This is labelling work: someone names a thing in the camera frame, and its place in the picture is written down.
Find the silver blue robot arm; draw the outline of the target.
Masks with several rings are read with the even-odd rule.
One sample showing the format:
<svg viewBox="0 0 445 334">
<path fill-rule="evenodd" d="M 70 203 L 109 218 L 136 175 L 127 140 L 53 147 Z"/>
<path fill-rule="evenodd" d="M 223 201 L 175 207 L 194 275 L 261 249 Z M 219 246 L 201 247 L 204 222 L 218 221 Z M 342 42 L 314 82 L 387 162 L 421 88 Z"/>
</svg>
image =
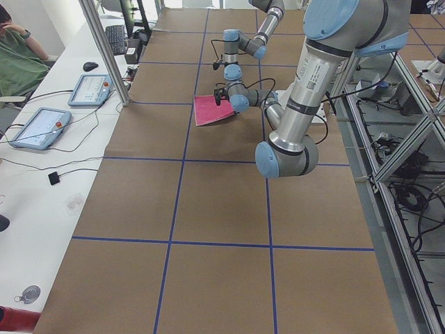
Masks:
<svg viewBox="0 0 445 334">
<path fill-rule="evenodd" d="M 303 17 L 305 49 L 289 98 L 280 105 L 275 93 L 250 90 L 242 81 L 239 51 L 261 60 L 284 16 L 283 1 L 251 1 L 266 18 L 253 38 L 237 29 L 224 32 L 224 96 L 233 110 L 258 106 L 274 130 L 257 145 L 257 169 L 266 178 L 310 173 L 318 163 L 307 130 L 340 62 L 351 56 L 379 56 L 402 49 L 408 38 L 410 1 L 310 1 Z"/>
<path fill-rule="evenodd" d="M 249 1 L 257 9 L 266 13 L 259 30 L 251 38 L 238 29 L 226 29 L 223 32 L 224 78 L 226 81 L 238 81 L 242 77 L 238 65 L 238 52 L 243 51 L 260 61 L 266 54 L 267 44 L 277 25 L 284 17 L 285 7 L 282 0 Z"/>
</svg>

